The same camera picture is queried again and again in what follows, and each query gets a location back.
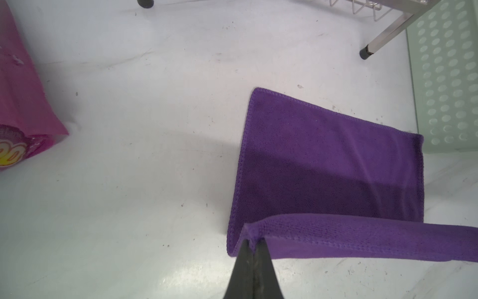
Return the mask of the purple square dishcloth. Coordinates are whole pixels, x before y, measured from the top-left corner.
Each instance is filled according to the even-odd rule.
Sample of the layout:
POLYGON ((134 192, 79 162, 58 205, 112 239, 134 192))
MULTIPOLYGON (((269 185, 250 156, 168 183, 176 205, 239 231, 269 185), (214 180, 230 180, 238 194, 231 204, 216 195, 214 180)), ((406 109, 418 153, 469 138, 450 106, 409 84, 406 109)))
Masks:
POLYGON ((227 254, 478 259, 478 230, 424 222, 423 137, 264 88, 250 98, 227 254))

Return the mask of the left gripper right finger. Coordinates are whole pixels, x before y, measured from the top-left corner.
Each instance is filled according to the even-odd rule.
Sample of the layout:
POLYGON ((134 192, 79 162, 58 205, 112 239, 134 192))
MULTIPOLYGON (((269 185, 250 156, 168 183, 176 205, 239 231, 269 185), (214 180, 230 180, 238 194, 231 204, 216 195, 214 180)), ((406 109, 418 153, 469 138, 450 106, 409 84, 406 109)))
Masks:
POLYGON ((255 298, 284 298, 265 239, 260 240, 255 247, 255 298))

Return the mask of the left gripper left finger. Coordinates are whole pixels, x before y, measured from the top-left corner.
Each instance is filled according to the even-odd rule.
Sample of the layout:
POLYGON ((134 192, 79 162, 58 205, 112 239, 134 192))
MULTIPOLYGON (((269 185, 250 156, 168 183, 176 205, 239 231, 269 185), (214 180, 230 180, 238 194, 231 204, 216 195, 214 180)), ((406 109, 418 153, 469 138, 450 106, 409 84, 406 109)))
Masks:
POLYGON ((224 299, 252 299, 254 258, 248 240, 241 243, 224 299))

